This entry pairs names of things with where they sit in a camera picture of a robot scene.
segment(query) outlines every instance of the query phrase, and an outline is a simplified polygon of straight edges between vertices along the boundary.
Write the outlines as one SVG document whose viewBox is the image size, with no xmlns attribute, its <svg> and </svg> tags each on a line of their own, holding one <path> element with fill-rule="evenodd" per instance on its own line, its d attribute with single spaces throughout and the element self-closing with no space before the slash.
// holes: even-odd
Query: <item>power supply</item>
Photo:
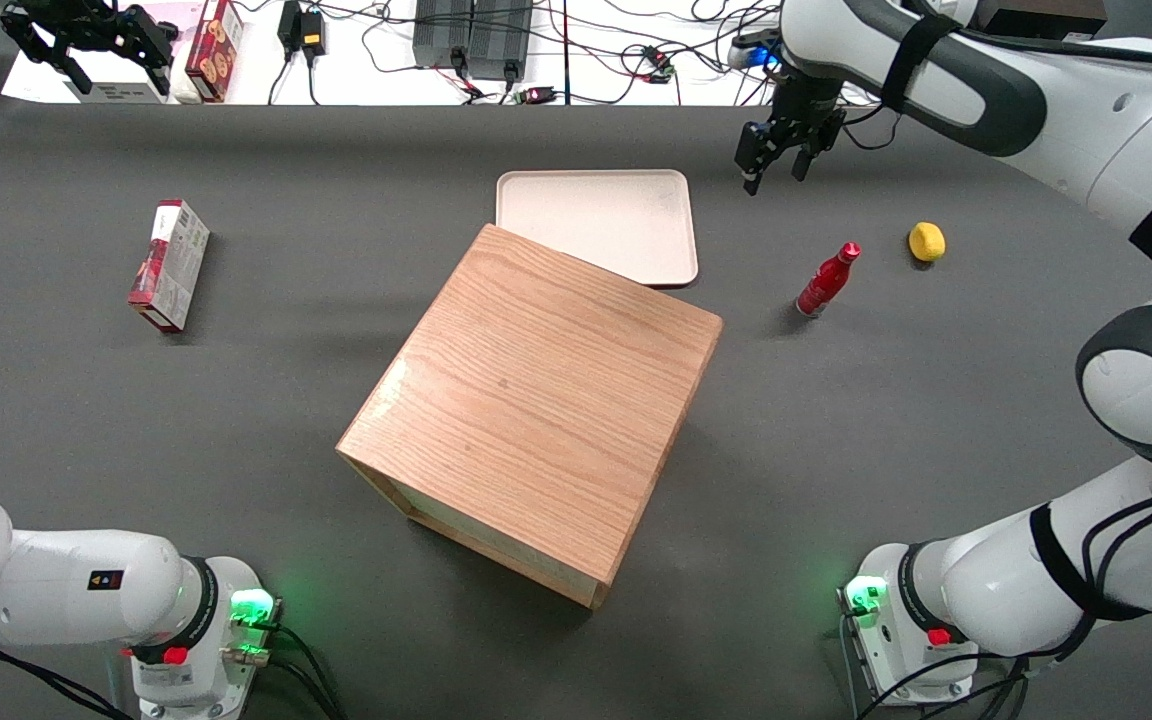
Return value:
<svg viewBox="0 0 1152 720">
<path fill-rule="evenodd" d="M 470 29 L 470 76 L 517 82 L 526 71 L 532 0 L 477 0 Z"/>
<path fill-rule="evenodd" d="M 472 0 L 416 0 L 412 55 L 426 68 L 457 68 L 470 46 Z"/>
</svg>

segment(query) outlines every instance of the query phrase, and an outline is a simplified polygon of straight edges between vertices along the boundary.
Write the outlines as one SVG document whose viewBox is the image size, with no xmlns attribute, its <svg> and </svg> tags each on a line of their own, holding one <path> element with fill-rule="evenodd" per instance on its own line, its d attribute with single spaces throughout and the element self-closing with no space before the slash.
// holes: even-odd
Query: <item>red button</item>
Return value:
<svg viewBox="0 0 1152 720">
<path fill-rule="evenodd" d="M 189 651 L 185 647 L 167 647 L 162 652 L 162 661 L 168 665 L 184 665 Z"/>
</svg>

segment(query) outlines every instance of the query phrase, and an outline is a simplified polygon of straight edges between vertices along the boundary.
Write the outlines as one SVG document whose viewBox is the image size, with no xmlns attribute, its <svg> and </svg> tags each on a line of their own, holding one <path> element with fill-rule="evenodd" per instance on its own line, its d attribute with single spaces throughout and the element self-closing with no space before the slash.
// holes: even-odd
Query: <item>white table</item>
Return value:
<svg viewBox="0 0 1152 720">
<path fill-rule="evenodd" d="M 141 0 L 150 13 L 154 12 L 156 1 Z M 669 10 L 687 17 L 690 1 L 687 0 L 612 0 L 628 13 L 655 13 Z M 271 0 L 264 6 L 256 0 L 247 0 L 245 5 L 255 10 L 241 10 L 244 22 L 244 36 L 238 50 L 238 67 L 230 81 L 227 104 L 264 105 L 270 98 L 270 88 L 283 67 L 283 51 L 275 37 L 282 1 Z M 335 8 L 364 10 L 372 5 L 367 0 L 335 0 Z M 389 13 L 393 18 L 411 18 L 415 15 L 416 0 L 392 0 Z M 698 13 L 703 17 L 719 10 L 721 0 L 702 0 Z M 780 0 L 730 0 L 723 10 L 723 17 L 734 12 L 749 9 L 748 17 L 753 18 L 760 13 L 770 12 L 753 26 L 746 26 L 741 32 L 755 32 L 758 29 L 776 25 L 775 8 Z M 369 55 L 374 55 L 376 65 L 381 69 L 407 68 L 415 65 L 411 51 L 412 24 L 380 23 L 374 15 L 342 15 L 335 9 L 324 9 L 326 18 L 326 47 L 328 54 L 317 60 L 314 66 L 314 96 L 323 105 L 454 105 L 467 99 L 465 92 L 455 88 L 438 70 L 415 69 L 396 73 L 379 71 L 372 65 Z M 526 56 L 526 76 L 517 83 L 516 90 L 530 86 L 563 88 L 563 43 L 562 38 L 562 0 L 540 0 L 531 15 L 529 56 Z M 699 51 L 713 58 L 714 50 L 726 60 L 727 50 L 732 45 L 729 32 L 717 43 L 714 36 L 719 32 L 719 22 L 698 23 L 684 22 L 672 17 L 639 17 L 622 13 L 607 0 L 568 0 L 568 35 L 573 44 L 611 51 L 590 55 L 576 45 L 570 47 L 571 91 L 573 94 L 589 97 L 596 100 L 614 100 L 621 94 L 624 105 L 733 105 L 748 99 L 749 104 L 758 104 L 760 97 L 770 99 L 771 90 L 765 94 L 758 83 L 742 76 L 741 73 L 727 73 L 719 76 L 705 67 L 700 59 L 690 53 L 680 53 L 673 58 L 677 68 L 676 83 L 669 85 L 650 85 L 646 82 L 631 81 L 621 70 L 616 53 L 632 44 L 654 45 L 659 38 L 684 41 L 690 45 L 703 45 Z M 626 29 L 604 29 L 593 26 L 615 26 Z M 728 20 L 722 31 L 735 31 L 740 22 Z M 364 32 L 366 47 L 362 41 Z M 85 54 L 77 54 L 79 63 L 86 63 Z M 134 65 L 127 60 L 103 58 L 101 63 L 126 63 L 134 70 Z M 636 59 L 628 58 L 627 63 L 635 67 Z M 503 82 L 476 82 L 476 86 L 486 94 L 499 94 L 503 91 Z M 40 103 L 77 103 L 73 91 L 65 86 L 61 76 L 48 65 L 29 63 L 23 56 L 12 69 L 3 85 L 3 94 L 20 97 L 24 100 Z M 483 103 L 497 101 L 492 97 Z M 872 99 L 850 92 L 847 99 L 856 104 L 869 104 Z M 308 73 L 305 59 L 296 55 L 291 68 L 279 82 L 275 104 L 310 105 L 308 92 Z M 586 104 L 573 99 L 573 104 Z"/>
</svg>

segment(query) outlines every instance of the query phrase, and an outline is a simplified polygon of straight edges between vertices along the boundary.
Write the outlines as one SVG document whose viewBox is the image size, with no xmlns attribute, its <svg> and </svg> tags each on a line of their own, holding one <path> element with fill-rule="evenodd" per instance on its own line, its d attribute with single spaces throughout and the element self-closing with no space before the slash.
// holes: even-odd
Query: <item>green indicator light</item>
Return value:
<svg viewBox="0 0 1152 720">
<path fill-rule="evenodd" d="M 240 623 L 266 623 L 274 615 L 274 596 L 262 589 L 238 591 L 229 597 L 229 620 Z"/>
<path fill-rule="evenodd" d="M 870 612 L 878 612 L 879 602 L 887 594 L 887 579 L 859 575 L 847 583 L 844 593 L 850 598 L 851 611 L 856 615 L 869 615 Z"/>
</svg>

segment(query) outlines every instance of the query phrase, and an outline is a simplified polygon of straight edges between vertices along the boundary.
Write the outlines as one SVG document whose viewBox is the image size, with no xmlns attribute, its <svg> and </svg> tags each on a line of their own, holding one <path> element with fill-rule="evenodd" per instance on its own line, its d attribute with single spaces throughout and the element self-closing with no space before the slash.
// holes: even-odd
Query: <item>bottle cap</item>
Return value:
<svg viewBox="0 0 1152 720">
<path fill-rule="evenodd" d="M 861 258 L 861 247 L 856 245 L 855 242 L 846 243 L 842 250 L 838 251 L 838 258 L 850 265 L 851 260 Z"/>
</svg>

